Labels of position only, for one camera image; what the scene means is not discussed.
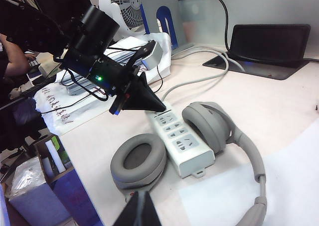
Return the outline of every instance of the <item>headphones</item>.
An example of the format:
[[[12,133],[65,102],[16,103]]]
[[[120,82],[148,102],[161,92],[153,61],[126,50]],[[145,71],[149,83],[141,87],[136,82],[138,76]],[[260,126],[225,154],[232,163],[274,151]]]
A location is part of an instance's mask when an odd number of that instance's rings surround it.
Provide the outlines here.
[[[255,144],[216,103],[191,103],[182,111],[182,117],[215,154],[223,151],[229,143],[237,144],[247,154],[255,180],[260,184],[260,196],[255,198],[254,205],[237,226],[261,226],[267,210],[266,174]],[[163,141],[154,134],[141,134],[127,140],[117,150],[111,162],[111,173],[115,184],[124,194],[150,190],[161,176],[165,163]]]

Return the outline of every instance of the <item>person's arm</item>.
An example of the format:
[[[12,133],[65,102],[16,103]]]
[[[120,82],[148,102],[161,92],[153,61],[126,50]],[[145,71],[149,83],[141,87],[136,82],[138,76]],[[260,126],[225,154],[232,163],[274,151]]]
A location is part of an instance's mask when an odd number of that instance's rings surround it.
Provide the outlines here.
[[[0,34],[0,41],[6,50],[9,60],[4,75],[6,77],[11,77],[27,73],[30,69],[30,66],[27,58],[25,57],[19,46],[14,43],[8,42],[6,40],[6,36],[3,34]]]

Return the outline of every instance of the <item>desk fan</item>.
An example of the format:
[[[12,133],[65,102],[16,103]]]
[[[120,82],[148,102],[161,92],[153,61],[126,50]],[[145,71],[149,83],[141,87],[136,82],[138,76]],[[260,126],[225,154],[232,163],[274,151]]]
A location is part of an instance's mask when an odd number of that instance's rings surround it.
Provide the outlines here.
[[[100,10],[120,26],[113,38],[115,41],[145,33],[140,5],[141,0],[99,0]]]

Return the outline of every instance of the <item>white power strip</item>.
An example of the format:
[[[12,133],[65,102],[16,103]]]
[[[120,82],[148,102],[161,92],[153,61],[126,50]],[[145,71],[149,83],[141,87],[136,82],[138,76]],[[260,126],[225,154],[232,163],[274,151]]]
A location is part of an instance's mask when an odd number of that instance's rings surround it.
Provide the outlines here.
[[[152,127],[164,141],[168,156],[179,176],[205,175],[205,168],[212,165],[215,155],[212,149],[176,114],[170,104],[164,102],[162,113],[146,111]]]

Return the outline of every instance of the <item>cardboard box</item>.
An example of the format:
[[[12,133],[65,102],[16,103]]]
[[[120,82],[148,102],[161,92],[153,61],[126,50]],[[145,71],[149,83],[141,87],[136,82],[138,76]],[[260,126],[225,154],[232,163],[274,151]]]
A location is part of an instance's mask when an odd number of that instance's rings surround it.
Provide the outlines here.
[[[70,218],[47,183],[37,156],[17,167],[9,202],[32,226],[55,226]]]
[[[48,154],[45,142],[52,136],[35,144],[39,158]],[[96,210],[73,167],[52,179],[47,179],[52,191],[65,206],[79,226],[102,225]]]

